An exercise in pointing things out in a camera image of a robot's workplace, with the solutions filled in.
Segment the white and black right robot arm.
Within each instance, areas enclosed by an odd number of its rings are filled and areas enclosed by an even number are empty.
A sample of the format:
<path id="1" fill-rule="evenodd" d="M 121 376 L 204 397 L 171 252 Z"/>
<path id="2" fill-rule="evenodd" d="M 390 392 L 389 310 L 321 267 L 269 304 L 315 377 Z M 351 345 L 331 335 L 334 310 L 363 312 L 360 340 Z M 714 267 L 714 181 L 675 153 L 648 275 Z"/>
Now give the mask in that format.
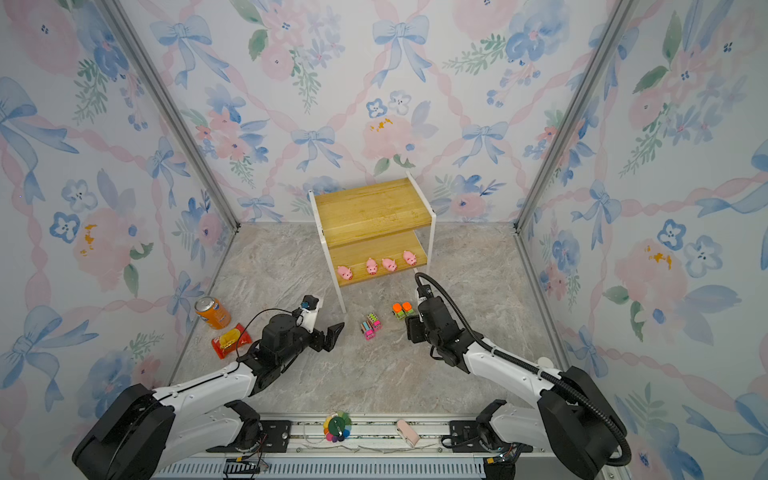
<path id="1" fill-rule="evenodd" d="M 500 464 L 542 448 L 580 479 L 631 462 L 626 426 L 585 371 L 561 371 L 513 355 L 460 325 L 449 308 L 440 297 L 420 296 L 417 312 L 406 318 L 409 340 L 428 343 L 433 359 L 489 380 L 526 405 L 492 401 L 470 427 L 445 437 L 446 447 L 480 448 L 489 453 L 489 463 Z"/>

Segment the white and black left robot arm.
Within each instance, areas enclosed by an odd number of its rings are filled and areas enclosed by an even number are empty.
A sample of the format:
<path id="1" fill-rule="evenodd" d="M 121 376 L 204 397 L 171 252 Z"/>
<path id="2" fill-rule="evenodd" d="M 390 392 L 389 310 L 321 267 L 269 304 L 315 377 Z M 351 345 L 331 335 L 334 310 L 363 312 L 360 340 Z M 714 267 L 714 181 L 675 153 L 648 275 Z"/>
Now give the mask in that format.
<path id="1" fill-rule="evenodd" d="M 268 435 L 248 398 L 274 383 L 307 349 L 330 352 L 342 323 L 321 331 L 317 313 L 279 310 L 229 365 L 181 384 L 123 390 L 75 447 L 72 462 L 88 479 L 149 479 L 203 451 L 258 450 Z"/>

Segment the pink pig toy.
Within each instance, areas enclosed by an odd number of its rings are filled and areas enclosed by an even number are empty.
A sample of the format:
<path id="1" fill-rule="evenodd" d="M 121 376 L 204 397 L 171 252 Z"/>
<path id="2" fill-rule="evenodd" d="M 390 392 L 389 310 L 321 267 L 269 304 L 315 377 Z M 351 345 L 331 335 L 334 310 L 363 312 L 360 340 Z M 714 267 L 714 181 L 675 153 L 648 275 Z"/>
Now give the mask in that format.
<path id="1" fill-rule="evenodd" d="M 339 277 L 345 281 L 351 280 L 353 278 L 353 272 L 350 268 L 340 265 L 337 267 L 337 274 Z"/>
<path id="2" fill-rule="evenodd" d="M 383 258 L 381 263 L 389 272 L 395 272 L 398 269 L 397 263 L 393 259 Z"/>
<path id="3" fill-rule="evenodd" d="M 415 266 L 418 263 L 417 256 L 409 250 L 403 252 L 403 259 L 410 266 Z"/>
<path id="4" fill-rule="evenodd" d="M 373 258 L 369 258 L 365 265 L 366 271 L 369 275 L 376 275 L 378 273 L 378 264 Z"/>

